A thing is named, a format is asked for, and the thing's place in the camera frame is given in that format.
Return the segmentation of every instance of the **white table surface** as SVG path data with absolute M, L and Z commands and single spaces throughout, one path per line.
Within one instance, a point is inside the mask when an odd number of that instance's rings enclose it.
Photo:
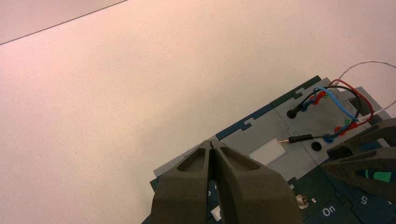
M 130 0 L 1 45 L 0 223 L 140 223 L 153 169 L 315 75 L 396 63 L 395 24 L 393 0 Z M 383 65 L 345 80 L 396 96 Z

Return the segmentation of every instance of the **red wire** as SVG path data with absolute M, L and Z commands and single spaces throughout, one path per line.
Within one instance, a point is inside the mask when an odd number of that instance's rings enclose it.
M 358 124 L 357 126 L 350 126 L 348 129 L 346 129 L 345 131 L 347 131 L 347 130 L 351 130 L 351 129 L 354 129 L 354 128 L 357 128 L 357 127 L 359 127 L 360 125 L 363 125 L 363 124 L 366 124 L 367 122 L 369 122 L 372 118 L 373 118 L 373 116 L 374 116 L 374 110 L 373 110 L 373 107 L 372 107 L 372 105 L 371 105 L 371 103 L 369 102 L 369 100 L 367 100 L 359 91 L 357 91 L 354 87 L 352 87 L 350 84 L 348 84 L 348 83 L 346 83 L 345 81 L 343 81 L 343 80 L 341 80 L 341 79 L 335 79 L 335 80 L 333 80 L 329 85 L 332 85 L 334 82 L 340 82 L 340 83 L 343 83 L 344 85 L 346 85 L 346 86 L 348 86 L 352 91 L 354 91 L 360 98 L 362 98 L 364 101 L 366 101 L 366 103 L 367 103 L 367 106 L 369 107 L 369 109 L 370 109 L 370 117 L 367 119 L 367 120 L 365 120 L 365 121 L 363 121 L 363 122 L 361 122 L 360 124 Z

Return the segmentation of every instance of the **white label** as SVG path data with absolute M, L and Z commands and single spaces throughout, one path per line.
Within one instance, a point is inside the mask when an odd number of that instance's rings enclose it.
M 218 222 L 221 219 L 220 216 L 220 206 L 217 206 L 211 211 L 211 214 L 213 215 L 213 218 Z
M 324 208 L 322 210 L 323 215 L 325 215 L 326 217 L 331 215 L 333 212 L 335 212 L 335 208 L 333 206 L 330 206 L 329 208 Z

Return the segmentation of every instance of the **wire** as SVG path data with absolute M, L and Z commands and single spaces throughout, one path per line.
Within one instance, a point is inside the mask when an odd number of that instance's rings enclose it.
M 341 79 L 335 79 L 335 80 L 333 80 L 333 81 L 329 84 L 329 86 L 330 86 L 331 84 L 335 83 L 335 82 L 340 82 L 340 83 L 342 83 L 342 84 L 348 86 L 351 90 L 353 90 L 359 97 L 361 97 L 361 98 L 366 102 L 368 108 L 370 109 L 369 118 L 366 118 L 365 121 L 363 121 L 362 123 L 358 124 L 356 127 L 353 127 L 353 128 L 350 128 L 350 129 L 357 128 L 357 127 L 359 127 L 359 126 L 361 126 L 361 125 L 363 125 L 363 124 L 369 122 L 369 121 L 373 118 L 373 116 L 374 116 L 373 106 L 371 105 L 370 101 L 369 101 L 367 98 L 365 98 L 359 91 L 357 91 L 355 88 L 353 88 L 350 84 L 348 84 L 347 82 L 345 82 L 345 81 L 343 81 L 343 80 L 341 80 Z
M 390 108 L 394 104 L 396 104 L 396 99 L 391 104 L 389 104 L 388 106 L 380 109 L 379 111 L 374 112 L 373 115 L 377 115 L 377 114 L 381 113 L 382 111 L 385 111 L 386 109 Z M 359 121 L 363 121 L 363 120 L 367 119 L 368 117 L 370 117 L 370 115 L 366 115 L 366 116 L 364 116 L 362 118 L 359 118 Z
M 354 68 L 354 67 L 356 67 L 356 66 L 358 66 L 358 65 L 361 65 L 361 64 L 366 64 L 366 63 L 380 63 L 380 64 L 385 64 L 385 65 L 388 65 L 388 66 L 390 66 L 390 67 L 396 69 L 396 65 L 393 65 L 393 64 L 388 63 L 388 62 L 377 61 L 377 60 L 364 61 L 364 62 L 360 62 L 360 63 L 354 64 L 354 65 L 352 65 L 351 67 L 349 67 L 347 70 L 345 70 L 345 71 L 340 75 L 340 77 L 339 77 L 338 79 L 336 79 L 336 80 L 338 80 L 338 81 L 335 82 L 334 84 L 337 85 L 339 82 L 341 82 L 340 79 L 342 79 L 342 77 L 343 77 L 349 70 L 351 70 L 352 68 Z M 388 106 L 384 107 L 383 109 L 381 109 L 381 110 L 379 110 L 379 111 L 377 111 L 377 112 L 375 112 L 375 113 L 373 113 L 373 114 L 376 115 L 376 114 L 378 114 L 378 113 L 380 113 L 380 112 L 382 112 L 382 111 L 385 111 L 386 109 L 390 108 L 390 107 L 393 106 L 394 104 L 396 104 L 396 99 L 395 99 L 392 103 L 390 103 Z M 363 121 L 364 119 L 367 119 L 367 117 L 368 117 L 368 115 L 367 115 L 367 116 L 364 116 L 364 117 L 362 117 L 362 118 L 360 118 L 359 120 L 360 120 L 360 121 Z
M 349 111 L 347 111 L 337 100 L 337 98 L 335 97 L 335 95 L 328 91 L 327 89 L 323 88 L 323 87 L 315 87 L 313 88 L 314 90 L 322 90 L 325 91 L 327 93 L 328 96 L 330 96 L 330 98 L 335 102 L 335 104 L 338 106 L 338 108 L 340 110 L 342 110 L 342 112 L 344 112 L 344 114 L 346 114 L 348 117 L 350 117 L 352 120 L 357 120 L 357 117 L 352 115 Z
M 365 61 L 365 62 L 360 62 L 357 64 L 352 65 L 351 67 L 349 67 L 347 70 L 345 70 L 339 77 L 338 79 L 342 79 L 342 77 L 345 75 L 345 73 L 347 73 L 349 70 L 351 70 L 352 68 L 361 65 L 361 64 L 366 64 L 366 63 L 380 63 L 380 64 L 385 64 L 388 65 L 390 67 L 393 67 L 394 69 L 396 69 L 396 65 L 392 65 L 391 63 L 388 62 L 383 62 L 383 61 L 377 61 L 377 60 L 373 60 L 373 61 Z
M 330 89 L 330 88 L 339 88 L 339 89 L 344 89 L 344 90 L 347 90 L 347 91 L 349 91 L 349 92 L 351 92 L 355 97 L 356 97 L 356 99 L 357 99 L 357 101 L 358 101 L 358 103 L 359 103 L 359 105 L 358 105 L 358 109 L 357 109 L 357 111 L 356 111 L 356 114 L 355 114 L 355 116 L 353 116 L 353 115 L 351 115 L 351 113 L 349 113 L 348 111 L 346 111 L 345 109 L 344 109 L 344 107 L 339 103 L 339 101 L 336 99 L 336 97 L 333 95 L 333 93 L 331 93 L 330 91 L 328 91 L 327 89 Z M 329 85 L 329 86 L 325 86 L 325 87 L 316 87 L 316 88 L 314 88 L 314 91 L 311 93 L 311 94 L 309 94 L 303 101 L 301 101 L 301 103 L 299 104 L 299 105 L 303 105 L 304 104 L 304 102 L 307 100 L 307 99 L 309 99 L 309 97 L 311 97 L 312 95 L 315 95 L 317 92 L 319 92 L 319 91 L 324 91 L 324 92 L 326 92 L 331 98 L 332 98 L 332 100 L 335 102 L 335 104 L 346 114 L 346 115 L 348 115 L 348 117 L 350 117 L 352 120 L 357 120 L 357 116 L 359 115 L 359 113 L 360 113 L 360 111 L 361 111 L 361 101 L 360 101 L 360 96 L 356 93 L 356 92 L 354 92 L 352 89 L 350 89 L 350 88 L 347 88 L 347 87 L 344 87 L 344 86 L 340 86 L 340 85 Z

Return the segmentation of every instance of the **white wire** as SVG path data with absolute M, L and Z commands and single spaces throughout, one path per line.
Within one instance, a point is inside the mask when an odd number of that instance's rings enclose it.
M 381 64 L 385 64 L 385 65 L 388 65 L 388 66 L 393 67 L 394 69 L 396 69 L 396 65 L 392 65 L 392 64 L 390 64 L 390 63 L 388 63 L 388 62 L 376 61 L 376 60 L 373 60 L 373 61 L 365 61 L 365 62 L 360 62 L 360 63 L 357 63 L 357 64 L 352 65 L 352 66 L 349 67 L 347 70 L 345 70 L 345 71 L 338 77 L 338 79 L 342 79 L 342 77 L 345 75 L 345 73 L 347 73 L 347 72 L 348 72 L 349 70 L 351 70 L 352 68 L 354 68 L 354 67 L 356 67 L 356 66 L 358 66 L 358 65 L 361 65 L 361 64 L 366 64 L 366 63 L 381 63 Z
M 356 67 L 356 66 L 358 66 L 358 65 L 361 65 L 361 64 L 366 64 L 366 63 L 381 63 L 381 64 L 385 64 L 385 65 L 388 65 L 388 66 L 393 67 L 394 69 L 396 69 L 396 65 L 392 65 L 392 64 L 390 64 L 390 63 L 388 63 L 388 62 L 377 61 L 377 60 L 365 61 L 365 62 L 360 62 L 360 63 L 357 63 L 357 64 L 352 65 L 352 66 L 349 67 L 347 70 L 345 70 L 345 71 L 338 77 L 338 79 L 342 79 L 342 77 L 345 75 L 345 73 L 347 73 L 347 72 L 348 72 L 349 70 L 351 70 L 352 68 L 354 68 L 354 67 Z M 393 106 L 394 104 L 396 104 L 396 99 L 395 99 L 392 103 L 390 103 L 388 106 L 386 106 L 386 107 L 380 109 L 379 111 L 374 112 L 374 115 L 379 114 L 379 113 L 381 113 L 382 111 L 385 111 L 386 109 L 390 108 L 390 107 Z M 370 115 L 366 115 L 366 116 L 364 116 L 364 117 L 359 118 L 359 121 L 365 121 L 365 120 L 367 120 L 369 117 L 370 117 Z
M 393 106 L 394 104 L 396 104 L 396 100 L 394 100 L 394 101 L 393 101 L 391 104 L 389 104 L 388 106 L 386 106 L 386 107 L 380 109 L 379 111 L 374 112 L 374 115 L 381 113 L 382 111 L 384 111 L 384 110 L 390 108 L 390 107 Z M 364 117 L 359 118 L 359 121 L 365 121 L 365 120 L 367 120 L 369 117 L 370 117 L 370 114 L 369 114 L 369 115 L 366 115 L 366 116 L 364 116 Z

